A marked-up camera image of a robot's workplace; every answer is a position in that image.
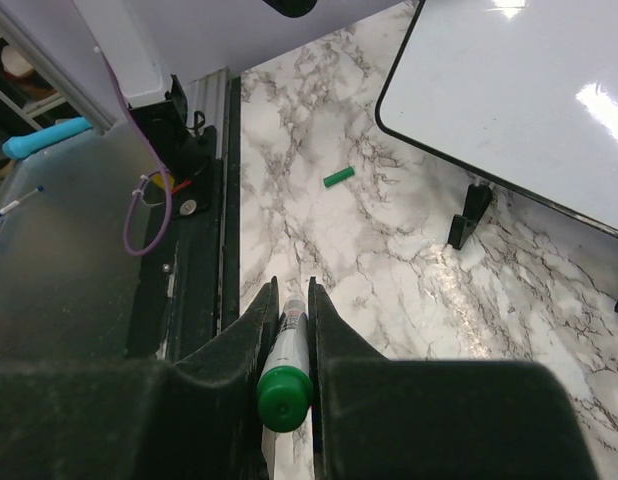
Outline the green marker cap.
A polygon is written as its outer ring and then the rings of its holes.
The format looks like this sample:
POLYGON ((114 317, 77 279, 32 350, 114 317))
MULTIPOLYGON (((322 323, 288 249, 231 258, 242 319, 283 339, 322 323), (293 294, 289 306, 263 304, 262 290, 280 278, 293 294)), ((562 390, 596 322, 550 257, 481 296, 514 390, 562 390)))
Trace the green marker cap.
POLYGON ((355 175, 355 169, 352 166, 347 166, 346 168, 332 173, 331 175, 325 177, 323 179, 323 185, 325 188, 331 188, 355 175))

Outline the green white marker pen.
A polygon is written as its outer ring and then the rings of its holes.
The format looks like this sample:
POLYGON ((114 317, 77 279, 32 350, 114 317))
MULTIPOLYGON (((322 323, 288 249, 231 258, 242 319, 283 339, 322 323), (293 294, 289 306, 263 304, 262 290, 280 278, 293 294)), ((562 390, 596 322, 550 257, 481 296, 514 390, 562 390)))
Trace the green white marker pen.
POLYGON ((283 306, 256 391, 259 417, 276 433, 296 430, 312 405, 307 326, 304 297, 291 294, 283 306))

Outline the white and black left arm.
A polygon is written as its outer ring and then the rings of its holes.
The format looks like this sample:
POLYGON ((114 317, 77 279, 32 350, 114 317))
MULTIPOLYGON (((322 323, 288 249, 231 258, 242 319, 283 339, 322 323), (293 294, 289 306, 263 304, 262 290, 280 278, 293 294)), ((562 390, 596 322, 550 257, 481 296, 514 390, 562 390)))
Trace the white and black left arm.
POLYGON ((75 3, 112 72, 126 111, 170 171, 178 217, 207 209, 212 200, 216 131, 190 112, 167 65, 129 1, 75 3))

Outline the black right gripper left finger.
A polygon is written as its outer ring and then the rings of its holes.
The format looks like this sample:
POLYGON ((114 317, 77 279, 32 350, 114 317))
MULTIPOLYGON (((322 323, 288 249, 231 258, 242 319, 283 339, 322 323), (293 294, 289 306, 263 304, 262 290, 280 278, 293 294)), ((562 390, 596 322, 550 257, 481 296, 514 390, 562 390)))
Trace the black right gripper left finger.
POLYGON ((0 479, 265 479, 256 384, 275 281, 177 362, 0 363, 0 479))

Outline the white whiteboard black frame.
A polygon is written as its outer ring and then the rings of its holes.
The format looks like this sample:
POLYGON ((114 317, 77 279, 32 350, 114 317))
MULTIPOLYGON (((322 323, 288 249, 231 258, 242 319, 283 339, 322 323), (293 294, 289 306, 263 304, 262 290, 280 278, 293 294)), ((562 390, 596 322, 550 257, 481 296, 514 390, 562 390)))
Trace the white whiteboard black frame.
POLYGON ((618 1, 423 1, 376 120, 618 238, 618 1))

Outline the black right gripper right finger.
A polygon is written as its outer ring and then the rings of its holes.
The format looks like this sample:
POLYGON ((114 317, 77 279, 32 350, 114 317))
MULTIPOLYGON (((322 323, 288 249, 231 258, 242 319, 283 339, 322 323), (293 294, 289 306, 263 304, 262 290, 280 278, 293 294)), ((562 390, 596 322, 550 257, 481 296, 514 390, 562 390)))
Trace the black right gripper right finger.
POLYGON ((391 360, 308 287, 319 479, 594 479, 562 384, 507 360, 391 360))

